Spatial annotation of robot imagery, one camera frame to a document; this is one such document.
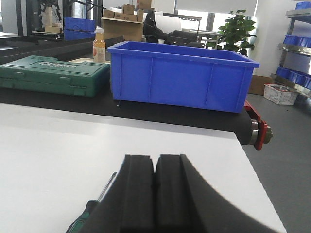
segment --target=blue bin on shelf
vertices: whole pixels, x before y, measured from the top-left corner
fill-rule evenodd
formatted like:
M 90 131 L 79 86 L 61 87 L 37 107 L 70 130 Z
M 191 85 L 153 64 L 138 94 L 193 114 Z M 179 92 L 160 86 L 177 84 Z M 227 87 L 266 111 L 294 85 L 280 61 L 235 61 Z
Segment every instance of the blue bin on shelf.
M 297 3 L 295 10 L 308 9 L 308 8 L 311 8 L 311 2 L 304 1 Z
M 306 81 L 303 85 L 305 88 L 311 90 L 311 77 L 306 76 Z
M 286 68 L 283 68 L 283 67 L 278 67 L 277 68 L 277 71 L 276 71 L 276 75 L 284 78 L 284 79 L 288 79 L 289 76 L 290 76 L 290 72 L 291 70 L 290 69 L 286 69 Z
M 298 45 L 300 41 L 300 36 L 296 35 L 285 35 L 284 44 L 287 45 Z
M 64 17 L 64 29 L 79 32 L 94 32 L 95 21 L 92 19 Z
M 311 47 L 311 37 L 307 37 L 307 36 L 300 37 L 298 45 L 301 47 L 309 47 L 310 48 Z
M 290 76 L 288 79 L 298 85 L 304 85 L 306 82 L 306 75 L 301 72 L 290 71 Z

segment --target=blue crate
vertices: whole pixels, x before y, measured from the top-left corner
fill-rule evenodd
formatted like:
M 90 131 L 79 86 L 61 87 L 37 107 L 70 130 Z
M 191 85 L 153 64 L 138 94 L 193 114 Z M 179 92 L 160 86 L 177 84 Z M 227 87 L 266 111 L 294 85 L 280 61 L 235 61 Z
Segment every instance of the blue crate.
M 290 71 L 290 76 L 288 79 L 298 85 L 304 85 L 306 82 L 306 75 L 304 75 L 302 72 Z
M 108 51 L 114 99 L 235 113 L 259 67 L 223 50 L 125 41 Z
M 305 88 L 311 90 L 311 77 L 306 76 L 306 81 L 303 85 Z
M 95 38 L 95 33 L 83 33 L 76 32 L 71 30 L 64 30 L 64 39 L 65 40 L 79 40 L 85 38 Z
M 285 35 L 284 44 L 287 44 L 287 45 L 298 45 L 300 38 L 301 38 L 300 36 Z
M 307 37 L 307 36 L 300 37 L 298 45 L 301 47 L 309 47 L 310 48 L 311 47 L 311 37 Z
M 297 3 L 295 10 L 308 9 L 308 8 L 311 8 L 311 2 L 304 1 Z
M 276 71 L 276 75 L 278 75 L 284 79 L 288 79 L 288 77 L 290 75 L 290 71 L 291 71 L 290 69 L 278 67 L 277 71 Z

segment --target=bottle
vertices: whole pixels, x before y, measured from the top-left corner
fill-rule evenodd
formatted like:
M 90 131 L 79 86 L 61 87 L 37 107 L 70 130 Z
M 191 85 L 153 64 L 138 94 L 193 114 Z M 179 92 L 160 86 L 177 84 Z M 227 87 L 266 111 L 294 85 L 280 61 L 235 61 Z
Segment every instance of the bottle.
M 105 63 L 106 43 L 104 41 L 104 29 L 96 27 L 95 40 L 93 42 L 93 61 Z

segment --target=potted plant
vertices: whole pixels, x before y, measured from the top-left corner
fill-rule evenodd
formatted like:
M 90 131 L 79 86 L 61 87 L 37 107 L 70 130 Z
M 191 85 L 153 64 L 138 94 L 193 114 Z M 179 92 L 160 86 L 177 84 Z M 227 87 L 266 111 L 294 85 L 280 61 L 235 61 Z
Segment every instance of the potted plant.
M 231 11 L 230 14 L 234 16 L 226 19 L 226 24 L 219 27 L 218 49 L 234 51 L 247 56 L 247 49 L 254 48 L 254 44 L 250 44 L 248 38 L 256 37 L 249 34 L 255 29 L 256 22 L 246 19 L 246 16 L 241 14 L 245 12 L 246 10 Z

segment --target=cardboard box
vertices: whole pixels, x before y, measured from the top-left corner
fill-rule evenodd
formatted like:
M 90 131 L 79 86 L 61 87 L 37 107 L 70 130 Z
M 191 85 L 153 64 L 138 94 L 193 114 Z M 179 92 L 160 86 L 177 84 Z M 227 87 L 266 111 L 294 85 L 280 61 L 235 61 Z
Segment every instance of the cardboard box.
M 152 10 L 150 0 L 137 0 L 137 9 Z
M 61 28 L 62 24 L 61 23 L 52 23 L 52 27 L 59 27 L 59 28 Z
M 114 11 L 109 11 L 107 9 L 104 10 L 103 17 L 105 18 L 114 18 L 115 17 L 115 12 Z
M 62 28 L 61 27 L 45 26 L 44 31 L 46 33 L 60 34 L 60 33 L 62 33 Z
M 122 6 L 122 13 L 123 14 L 128 14 L 128 15 L 133 15 L 134 14 L 134 6 L 127 4 Z
M 144 18 L 144 10 L 138 10 L 137 11 L 137 21 L 142 22 L 143 18 Z
M 264 85 L 273 83 L 273 79 L 270 77 L 253 75 L 251 85 L 249 86 L 248 93 L 255 95 L 264 94 Z
M 137 21 L 137 15 L 128 15 L 123 13 L 115 13 L 116 19 L 123 19 L 123 20 L 129 20 L 129 21 Z
M 117 21 L 113 18 L 102 19 L 102 26 L 105 28 L 105 39 L 124 36 L 125 40 L 141 41 L 142 22 Z

